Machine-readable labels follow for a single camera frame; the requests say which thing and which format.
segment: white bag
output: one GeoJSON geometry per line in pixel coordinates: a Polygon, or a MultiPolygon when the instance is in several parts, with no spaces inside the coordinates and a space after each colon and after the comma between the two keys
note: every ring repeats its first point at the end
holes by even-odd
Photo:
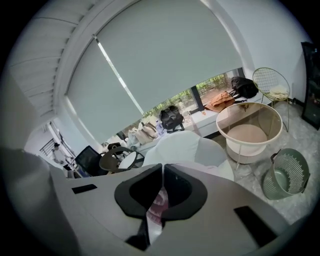
{"type": "Polygon", "coordinates": [[[136,137],[137,129],[133,128],[132,130],[128,131],[128,140],[126,142],[127,147],[130,149],[131,146],[139,147],[140,142],[136,137]]]}
{"type": "Polygon", "coordinates": [[[139,140],[141,145],[144,145],[149,142],[152,142],[155,138],[158,137],[158,134],[153,124],[149,122],[144,124],[142,122],[142,127],[136,131],[135,137],[139,140]]]}
{"type": "Polygon", "coordinates": [[[141,122],[144,124],[152,124],[154,127],[156,127],[157,120],[159,121],[159,118],[156,118],[154,115],[148,115],[147,117],[144,117],[141,119],[141,122]]]}

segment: chair backrest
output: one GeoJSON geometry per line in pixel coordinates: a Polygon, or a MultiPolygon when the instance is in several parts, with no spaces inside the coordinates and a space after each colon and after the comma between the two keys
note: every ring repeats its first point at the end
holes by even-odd
{"type": "Polygon", "coordinates": [[[91,176],[98,176],[98,171],[100,170],[100,158],[101,155],[98,152],[96,152],[91,146],[87,146],[74,159],[74,161],[91,176]]]}
{"type": "Polygon", "coordinates": [[[269,67],[257,68],[252,74],[252,80],[258,90],[264,95],[270,92],[270,89],[278,85],[286,88],[290,94],[290,86],[286,78],[278,71],[269,67]]]}

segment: railing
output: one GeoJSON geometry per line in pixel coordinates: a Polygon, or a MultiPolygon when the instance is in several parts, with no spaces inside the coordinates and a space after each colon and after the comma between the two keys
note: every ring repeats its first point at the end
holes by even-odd
{"type": "Polygon", "coordinates": [[[45,144],[40,149],[40,152],[43,153],[48,158],[52,159],[53,158],[52,150],[54,149],[54,147],[55,147],[55,141],[54,139],[51,139],[47,144],[45,144]]]}

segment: glass tabletop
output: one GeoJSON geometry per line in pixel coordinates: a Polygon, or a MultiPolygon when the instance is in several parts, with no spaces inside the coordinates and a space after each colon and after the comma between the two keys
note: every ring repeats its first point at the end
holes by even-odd
{"type": "Polygon", "coordinates": [[[128,154],[120,163],[119,169],[127,169],[129,168],[136,160],[137,152],[131,152],[128,154]]]}
{"type": "Polygon", "coordinates": [[[243,145],[264,145],[276,139],[282,120],[272,107],[244,102],[225,108],[216,118],[216,126],[227,139],[243,145]]]}

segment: roller blind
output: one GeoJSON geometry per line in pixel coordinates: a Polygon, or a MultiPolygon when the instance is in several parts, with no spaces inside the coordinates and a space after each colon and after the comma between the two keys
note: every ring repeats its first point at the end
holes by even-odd
{"type": "Polygon", "coordinates": [[[94,40],[74,71],[67,96],[99,143],[142,117],[94,40]]]}
{"type": "Polygon", "coordinates": [[[242,66],[222,24],[200,0],[141,0],[97,37],[144,111],[242,66]]]}

